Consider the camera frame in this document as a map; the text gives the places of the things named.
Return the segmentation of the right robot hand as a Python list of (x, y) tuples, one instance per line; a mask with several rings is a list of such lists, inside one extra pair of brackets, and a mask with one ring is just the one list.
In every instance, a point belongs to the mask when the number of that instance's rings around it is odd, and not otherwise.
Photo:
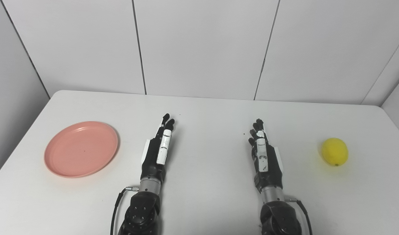
[(251, 137), (248, 139), (252, 150), (251, 156), (256, 171), (254, 184), (259, 192), (266, 187), (283, 189), (282, 176), (275, 148), (269, 144), (264, 130), (264, 122), (256, 119), (253, 129), (250, 130)]

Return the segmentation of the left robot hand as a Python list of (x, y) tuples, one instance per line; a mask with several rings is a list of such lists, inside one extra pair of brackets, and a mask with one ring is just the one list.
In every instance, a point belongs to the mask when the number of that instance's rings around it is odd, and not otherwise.
[(170, 114), (167, 113), (163, 116), (159, 129), (151, 140), (149, 140), (149, 146), (146, 152), (146, 157), (142, 163), (141, 180), (143, 178), (155, 178), (163, 183), (166, 176), (166, 169), (164, 164), (157, 163), (160, 145), (165, 130), (174, 130), (174, 119), (170, 119)]

